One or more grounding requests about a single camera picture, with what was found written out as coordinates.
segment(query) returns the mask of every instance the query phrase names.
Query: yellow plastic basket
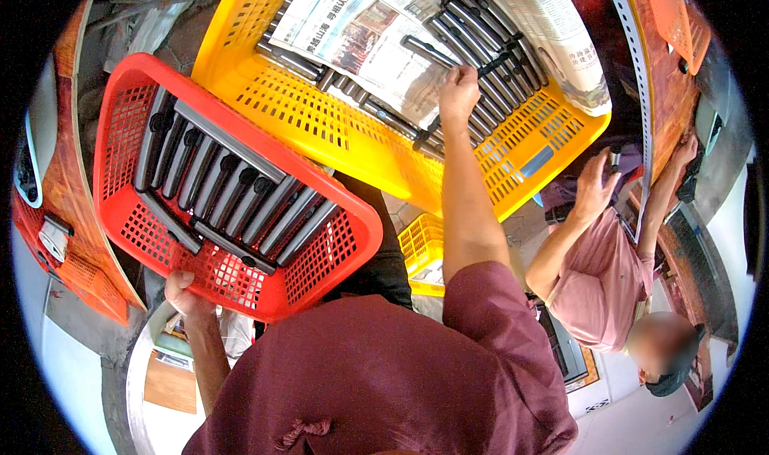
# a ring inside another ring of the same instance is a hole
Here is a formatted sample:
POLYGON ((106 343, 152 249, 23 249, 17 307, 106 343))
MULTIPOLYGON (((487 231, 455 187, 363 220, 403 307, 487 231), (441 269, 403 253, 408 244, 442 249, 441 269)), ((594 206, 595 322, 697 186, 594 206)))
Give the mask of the yellow plastic basket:
MULTIPOLYGON (((443 165, 357 108, 255 52, 284 0, 221 0, 192 79, 296 152, 441 216, 443 165)), ((542 88, 475 149, 499 220, 560 173, 609 123, 542 88)))
POLYGON ((409 285, 413 295, 440 296, 441 298, 446 295, 446 288, 442 285, 431 285, 414 280, 409 280, 409 285))
POLYGON ((398 236, 409 279, 443 263, 443 221, 423 213, 398 236))

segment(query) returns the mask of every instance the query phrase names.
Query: black pants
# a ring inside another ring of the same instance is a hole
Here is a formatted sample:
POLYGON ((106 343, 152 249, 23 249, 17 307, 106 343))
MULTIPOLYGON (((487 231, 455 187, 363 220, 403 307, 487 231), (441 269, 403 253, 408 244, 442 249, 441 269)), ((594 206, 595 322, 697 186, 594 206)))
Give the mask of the black pants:
POLYGON ((323 300, 336 300, 341 297, 342 293, 378 294, 392 304, 412 310, 411 287, 409 287, 405 260, 381 191, 340 172, 337 172, 334 178, 339 180, 352 194, 370 204, 377 211, 382 222, 382 244, 373 258, 333 288, 323 297, 323 300))

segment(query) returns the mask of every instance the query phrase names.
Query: hand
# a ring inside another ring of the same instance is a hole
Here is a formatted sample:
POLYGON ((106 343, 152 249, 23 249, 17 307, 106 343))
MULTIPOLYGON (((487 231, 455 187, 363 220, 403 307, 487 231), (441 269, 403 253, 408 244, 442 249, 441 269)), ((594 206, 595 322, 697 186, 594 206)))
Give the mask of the hand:
POLYGON ((670 157, 670 162, 678 164, 679 168, 685 167, 697 157, 697 144, 697 136, 693 133, 689 134, 689 139, 686 143, 679 144, 676 147, 673 156, 670 157))
POLYGON ((467 120, 480 97, 478 73, 475 68, 465 65, 453 66, 446 75, 438 101, 444 131, 448 127, 461 127, 466 130, 467 120))
POLYGON ((609 205, 614 187, 622 177, 622 173, 614 173, 604 185, 604 167, 609 155, 609 149, 604 148, 601 153, 588 161, 577 179, 577 200, 570 216, 574 216, 583 223, 593 223, 598 215, 603 213, 609 205))
POLYGON ((197 296, 185 288, 192 284, 194 273, 172 271, 165 282, 165 298, 185 318, 202 318, 215 315, 216 304, 197 296))

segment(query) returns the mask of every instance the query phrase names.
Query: perforated metal strip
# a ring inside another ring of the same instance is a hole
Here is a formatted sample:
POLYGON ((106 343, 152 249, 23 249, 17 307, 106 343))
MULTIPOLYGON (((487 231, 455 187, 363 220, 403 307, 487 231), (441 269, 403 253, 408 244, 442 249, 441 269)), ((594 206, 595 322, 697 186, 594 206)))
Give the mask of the perforated metal strip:
POLYGON ((640 98, 640 115, 644 134, 644 177, 642 180, 643 192, 640 197, 640 209, 638 210, 638 224, 635 230, 635 241, 638 242, 640 235, 641 220, 646 208, 646 200, 649 199, 649 188, 651 185, 651 157, 654 153, 654 144, 651 135, 651 95, 649 90, 648 71, 646 68, 646 59, 644 57, 644 48, 640 43, 640 32, 636 24, 636 18, 630 9, 628 0, 612 0, 617 13, 620 15, 625 37, 628 38, 630 54, 633 58, 635 68, 635 77, 638 88, 638 97, 640 98))

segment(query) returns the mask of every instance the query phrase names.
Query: newspaper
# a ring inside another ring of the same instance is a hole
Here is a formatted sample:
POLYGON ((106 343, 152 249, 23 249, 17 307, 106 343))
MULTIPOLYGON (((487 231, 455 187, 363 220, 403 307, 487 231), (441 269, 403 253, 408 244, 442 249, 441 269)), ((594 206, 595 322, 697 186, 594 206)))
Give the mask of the newspaper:
POLYGON ((591 116, 611 111, 604 70, 572 0, 497 0, 497 4, 536 47, 569 103, 591 116))
POLYGON ((438 114, 447 70, 401 46, 407 34, 451 54, 421 27, 440 0, 294 0, 270 43, 319 61, 351 77, 427 128, 438 114))

